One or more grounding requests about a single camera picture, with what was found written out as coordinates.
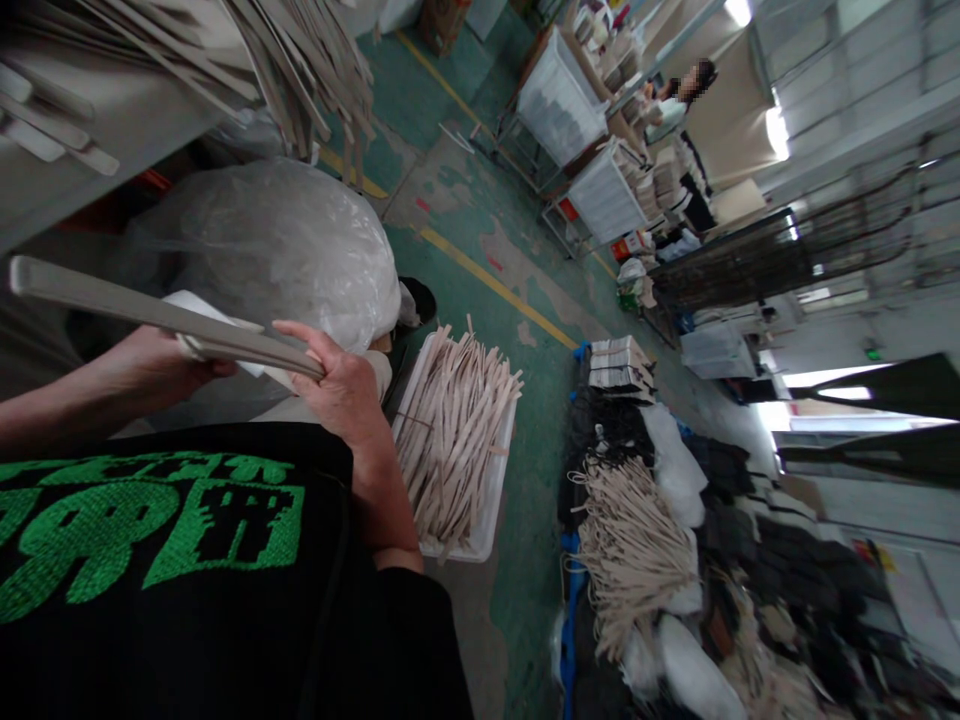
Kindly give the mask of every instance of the concrete floor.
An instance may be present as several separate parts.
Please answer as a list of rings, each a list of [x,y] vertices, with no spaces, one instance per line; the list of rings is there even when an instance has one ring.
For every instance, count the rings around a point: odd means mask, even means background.
[[[462,332],[470,313],[477,336],[524,370],[493,555],[483,565],[431,563],[428,570],[453,598],[478,718],[555,718],[560,707],[548,639],[561,607],[555,518],[576,372],[572,347],[632,334],[657,360],[660,398],[677,416],[699,433],[749,450],[754,469],[773,471],[756,412],[697,379],[654,333],[618,309],[612,260],[565,259],[537,224],[538,202],[526,185],[440,130],[442,122],[467,136],[474,117],[494,127],[532,41],[509,6],[486,44],[464,29],[444,60],[413,28],[377,45],[361,40],[376,78],[380,132],[364,158],[366,190],[397,270],[433,290],[441,322]],[[333,156],[327,158],[330,165],[321,167],[336,170]],[[413,336],[414,349],[427,332]]]

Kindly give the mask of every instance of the worker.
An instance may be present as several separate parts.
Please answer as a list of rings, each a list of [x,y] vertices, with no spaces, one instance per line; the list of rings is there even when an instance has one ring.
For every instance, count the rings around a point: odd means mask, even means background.
[[[648,145],[659,142],[680,127],[690,106],[705,93],[717,79],[717,68],[711,60],[702,58],[690,68],[681,80],[673,78],[656,91],[653,83],[644,86],[648,108],[645,132]]]
[[[471,717],[372,366],[323,332],[275,327],[326,370],[291,373],[319,424],[105,441],[236,371],[150,327],[0,404],[11,712]]]

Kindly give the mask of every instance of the white plastic crate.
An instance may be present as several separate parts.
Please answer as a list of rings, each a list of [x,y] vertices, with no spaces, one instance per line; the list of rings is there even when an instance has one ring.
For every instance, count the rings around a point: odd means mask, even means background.
[[[406,420],[404,417],[410,407],[413,399],[413,391],[420,384],[420,378],[423,375],[423,364],[427,357],[427,350],[433,344],[436,333],[430,333],[423,341],[423,347],[420,348],[420,354],[417,356],[417,362],[413,366],[413,372],[410,375],[410,382],[403,393],[403,400],[400,401],[400,408],[397,411],[397,417],[393,421],[393,439],[400,436],[400,429]],[[503,418],[500,420],[500,428],[494,438],[497,447],[504,450],[510,450],[510,439],[513,437],[513,421],[517,413],[517,401],[512,400],[503,412]],[[450,560],[459,560],[461,562],[486,562],[493,552],[493,541],[497,533],[497,515],[500,513],[500,495],[503,493],[503,478],[507,474],[507,455],[492,454],[487,461],[487,467],[483,474],[483,500],[480,506],[479,520],[470,531],[466,538],[466,543],[460,547],[454,548],[447,556]],[[435,542],[420,541],[420,552],[425,557],[439,557],[443,552],[443,546]]]
[[[647,224],[640,203],[613,159],[614,152],[616,146],[611,143],[577,175],[567,191],[567,197],[593,235],[591,248],[606,245]]]
[[[520,90],[517,115],[537,142],[564,167],[607,132],[607,103],[554,28],[547,47]]]
[[[731,323],[718,323],[682,335],[682,361],[704,380],[757,376],[746,341]]]

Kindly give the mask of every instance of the hand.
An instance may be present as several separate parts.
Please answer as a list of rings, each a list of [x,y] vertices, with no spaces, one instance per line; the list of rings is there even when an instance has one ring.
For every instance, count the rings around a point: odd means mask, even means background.
[[[174,336],[144,325],[74,375],[87,391],[121,402],[132,417],[143,417],[236,372],[236,364],[226,360],[187,358]]]
[[[341,438],[351,450],[389,440],[390,425],[380,409],[377,377],[365,358],[348,353],[322,330],[303,323],[276,320],[273,326],[308,346],[307,355],[317,360],[326,373],[317,382],[299,373],[290,373],[293,386],[317,416],[320,424]]]

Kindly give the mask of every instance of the painted floor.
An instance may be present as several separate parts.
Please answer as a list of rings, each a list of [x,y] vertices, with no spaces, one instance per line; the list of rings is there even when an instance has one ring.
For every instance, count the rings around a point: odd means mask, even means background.
[[[494,127],[532,41],[509,6],[485,44],[464,29],[443,60],[413,28],[376,45],[361,39],[380,133],[364,157],[365,191],[397,270],[432,289],[440,322],[462,332],[469,313],[482,342],[524,371],[493,556],[428,569],[453,598],[475,713],[484,719],[555,718],[560,707],[549,660],[561,607],[556,495],[576,373],[571,350],[581,341],[632,334],[657,360],[660,398],[677,416],[748,449],[754,469],[773,469],[755,411],[697,379],[618,309],[612,260],[565,259],[536,222],[538,202],[523,181],[440,129],[466,137],[478,120]],[[339,169],[337,155],[334,143],[325,169]],[[409,340],[413,350],[427,332]]]

